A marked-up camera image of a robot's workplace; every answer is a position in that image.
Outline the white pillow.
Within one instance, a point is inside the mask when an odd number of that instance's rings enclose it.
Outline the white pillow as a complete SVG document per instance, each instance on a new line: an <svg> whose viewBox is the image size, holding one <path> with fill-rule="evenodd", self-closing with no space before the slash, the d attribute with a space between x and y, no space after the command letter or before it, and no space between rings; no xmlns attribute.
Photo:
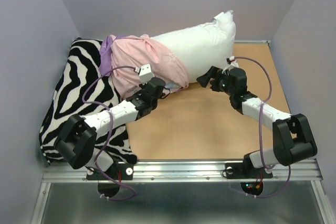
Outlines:
<svg viewBox="0 0 336 224"><path fill-rule="evenodd" d="M233 11L221 12L212 21L153 36L184 65L189 83L205 74L211 66L225 68L233 55L236 24Z"/></svg>

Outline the purple pink princess pillowcase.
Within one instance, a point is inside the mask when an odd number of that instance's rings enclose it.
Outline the purple pink princess pillowcase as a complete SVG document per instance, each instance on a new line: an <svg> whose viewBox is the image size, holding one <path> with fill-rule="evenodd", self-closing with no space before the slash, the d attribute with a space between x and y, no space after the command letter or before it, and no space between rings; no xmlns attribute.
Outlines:
<svg viewBox="0 0 336 224"><path fill-rule="evenodd" d="M99 71L105 74L119 66L141 67L150 64L155 76L166 83L166 88L177 92L189 86L188 73L182 62L160 42L148 35L109 35L101 44Z"/></svg>

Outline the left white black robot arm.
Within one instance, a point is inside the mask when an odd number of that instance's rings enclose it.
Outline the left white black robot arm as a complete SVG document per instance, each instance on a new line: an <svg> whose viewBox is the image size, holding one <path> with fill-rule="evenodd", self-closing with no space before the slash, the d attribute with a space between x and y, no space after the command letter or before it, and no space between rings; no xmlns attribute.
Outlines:
<svg viewBox="0 0 336 224"><path fill-rule="evenodd" d="M153 77L138 92L112 108L90 116L70 116L56 138L54 148L73 169L90 167L106 179L113 178L117 172L116 161L104 148L95 147L97 139L107 135L109 140L117 127L150 114L162 98L164 88L165 82Z"/></svg>

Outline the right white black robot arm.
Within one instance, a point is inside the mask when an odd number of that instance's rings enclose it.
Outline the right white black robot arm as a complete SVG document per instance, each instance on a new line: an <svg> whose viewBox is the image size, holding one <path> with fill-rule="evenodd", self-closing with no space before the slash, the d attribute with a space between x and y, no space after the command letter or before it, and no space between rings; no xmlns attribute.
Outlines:
<svg viewBox="0 0 336 224"><path fill-rule="evenodd" d="M203 88L209 84L213 91L226 93L233 109L258 121L260 131L265 126L272 132L272 147L246 154L241 163L232 165L229 176L253 177L263 168L278 164L289 166L317 154L307 117L277 110L248 91L243 69L211 67L196 80Z"/></svg>

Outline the zebra striped pillow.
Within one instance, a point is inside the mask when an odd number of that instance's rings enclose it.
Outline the zebra striped pillow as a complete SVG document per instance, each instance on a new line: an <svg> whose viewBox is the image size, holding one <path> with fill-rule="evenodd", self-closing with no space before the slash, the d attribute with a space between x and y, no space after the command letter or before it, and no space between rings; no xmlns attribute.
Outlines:
<svg viewBox="0 0 336 224"><path fill-rule="evenodd" d="M87 116L103 110L97 104L83 103L83 97L109 108L121 102L112 79L99 79L101 44L101 40L83 38L77 38L71 44L65 69L39 130L37 155L46 167L64 160L54 148L54 142L68 118L73 114Z"/></svg>

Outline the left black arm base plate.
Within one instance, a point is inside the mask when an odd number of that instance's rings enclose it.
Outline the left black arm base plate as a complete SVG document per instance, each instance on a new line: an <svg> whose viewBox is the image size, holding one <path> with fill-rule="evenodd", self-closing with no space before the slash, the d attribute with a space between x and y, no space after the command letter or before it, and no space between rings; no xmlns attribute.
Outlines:
<svg viewBox="0 0 336 224"><path fill-rule="evenodd" d="M104 173L110 178L120 182L122 180L132 180L134 165L129 163L114 164ZM87 170L86 180L107 180L107 177L99 170L90 168Z"/></svg>

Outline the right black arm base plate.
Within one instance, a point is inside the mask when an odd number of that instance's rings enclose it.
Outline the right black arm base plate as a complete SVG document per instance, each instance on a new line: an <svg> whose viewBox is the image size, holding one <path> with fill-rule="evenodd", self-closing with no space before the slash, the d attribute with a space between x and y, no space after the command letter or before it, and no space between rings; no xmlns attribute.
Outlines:
<svg viewBox="0 0 336 224"><path fill-rule="evenodd" d="M264 168L254 168L252 165L245 165L242 162L226 163L222 176L227 179L273 178L273 174L267 173Z"/></svg>

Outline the aluminium mounting rail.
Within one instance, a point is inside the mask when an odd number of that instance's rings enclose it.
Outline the aluminium mounting rail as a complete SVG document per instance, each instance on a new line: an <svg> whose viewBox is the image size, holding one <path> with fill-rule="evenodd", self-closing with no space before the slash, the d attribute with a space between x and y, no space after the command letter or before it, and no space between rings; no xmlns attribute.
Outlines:
<svg viewBox="0 0 336 224"><path fill-rule="evenodd" d="M139 161L133 167L132 179L124 183L169 183L169 182L229 182L222 176L223 170L234 160L176 160L176 161ZM72 169L66 163L57 163L43 172L43 183L90 183L87 169ZM293 181L323 180L316 159L308 159L291 165Z"/></svg>

